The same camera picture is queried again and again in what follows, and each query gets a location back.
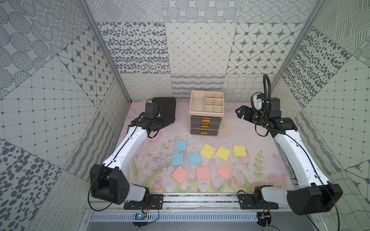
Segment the grey transparent drawer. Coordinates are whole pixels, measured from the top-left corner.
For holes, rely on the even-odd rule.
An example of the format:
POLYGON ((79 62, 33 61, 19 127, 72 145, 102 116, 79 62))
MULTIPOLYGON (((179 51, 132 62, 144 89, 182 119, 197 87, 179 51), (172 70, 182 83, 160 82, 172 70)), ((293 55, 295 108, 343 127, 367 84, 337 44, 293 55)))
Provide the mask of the grey transparent drawer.
POLYGON ((191 123, 203 123, 203 124, 221 124, 221 117, 206 117, 206 116, 191 116, 191 123))

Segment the yellow sticky note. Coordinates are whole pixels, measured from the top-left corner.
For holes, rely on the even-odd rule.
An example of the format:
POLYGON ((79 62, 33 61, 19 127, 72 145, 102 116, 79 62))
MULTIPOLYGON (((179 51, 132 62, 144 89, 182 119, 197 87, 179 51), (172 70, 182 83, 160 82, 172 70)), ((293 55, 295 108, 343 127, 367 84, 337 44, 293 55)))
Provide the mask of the yellow sticky note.
POLYGON ((208 159, 211 159, 211 157, 213 156, 214 152, 215 152, 215 149, 213 147, 211 147, 208 144, 205 144, 203 146, 203 148, 201 149, 200 154, 202 154, 203 156, 207 157, 208 159))
POLYGON ((244 145, 233 145, 233 151, 235 157, 246 157, 247 152, 244 145))
POLYGON ((223 146, 220 146, 216 152, 216 156, 227 161, 229 156, 231 154, 231 151, 223 146))

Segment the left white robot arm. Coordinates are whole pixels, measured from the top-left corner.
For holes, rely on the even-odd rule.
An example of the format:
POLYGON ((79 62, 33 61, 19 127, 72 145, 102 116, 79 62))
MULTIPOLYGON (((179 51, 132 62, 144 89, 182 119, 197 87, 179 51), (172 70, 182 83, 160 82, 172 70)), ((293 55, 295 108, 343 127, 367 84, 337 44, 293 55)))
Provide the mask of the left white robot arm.
POLYGON ((142 113, 135 118, 117 149, 102 164, 95 164, 91 168, 91 196, 117 205, 126 201, 147 202, 149 189, 130 184, 125 174, 141 144, 151 138, 152 132, 157 133, 170 124, 172 122, 166 114, 150 116, 148 113, 142 113))

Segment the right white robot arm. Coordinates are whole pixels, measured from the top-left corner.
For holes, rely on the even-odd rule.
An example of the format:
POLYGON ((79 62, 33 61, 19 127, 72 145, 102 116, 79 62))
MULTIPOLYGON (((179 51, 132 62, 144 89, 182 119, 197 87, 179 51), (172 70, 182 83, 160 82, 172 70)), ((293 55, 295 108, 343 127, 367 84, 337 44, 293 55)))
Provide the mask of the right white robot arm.
POLYGON ((343 190, 339 184, 331 183, 320 170, 306 149, 293 120, 281 118, 280 114, 270 117, 266 112, 245 105, 236 109, 238 118, 261 126, 271 134, 286 156, 299 186, 297 190, 283 190, 270 185, 257 186, 252 201, 260 209, 277 204, 289 207, 297 215, 329 212, 336 207, 343 190))

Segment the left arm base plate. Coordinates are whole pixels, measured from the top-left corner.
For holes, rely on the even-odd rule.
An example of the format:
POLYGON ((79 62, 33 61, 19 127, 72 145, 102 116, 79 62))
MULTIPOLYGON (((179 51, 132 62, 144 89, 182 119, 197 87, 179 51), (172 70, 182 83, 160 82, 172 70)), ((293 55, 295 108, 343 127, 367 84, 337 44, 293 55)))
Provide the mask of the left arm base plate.
POLYGON ((126 201, 124 210, 162 210, 164 201, 163 194, 149 194, 142 201, 126 201))

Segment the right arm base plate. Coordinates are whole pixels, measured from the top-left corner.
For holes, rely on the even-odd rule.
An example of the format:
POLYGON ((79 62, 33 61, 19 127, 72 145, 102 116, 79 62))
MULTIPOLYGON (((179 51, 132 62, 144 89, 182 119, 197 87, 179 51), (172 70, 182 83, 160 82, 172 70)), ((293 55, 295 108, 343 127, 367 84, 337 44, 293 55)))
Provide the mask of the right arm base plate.
POLYGON ((239 201, 240 208, 242 210, 277 210, 279 209, 278 204, 266 202, 265 200, 255 199, 252 194, 249 193, 238 193, 237 198, 239 201))

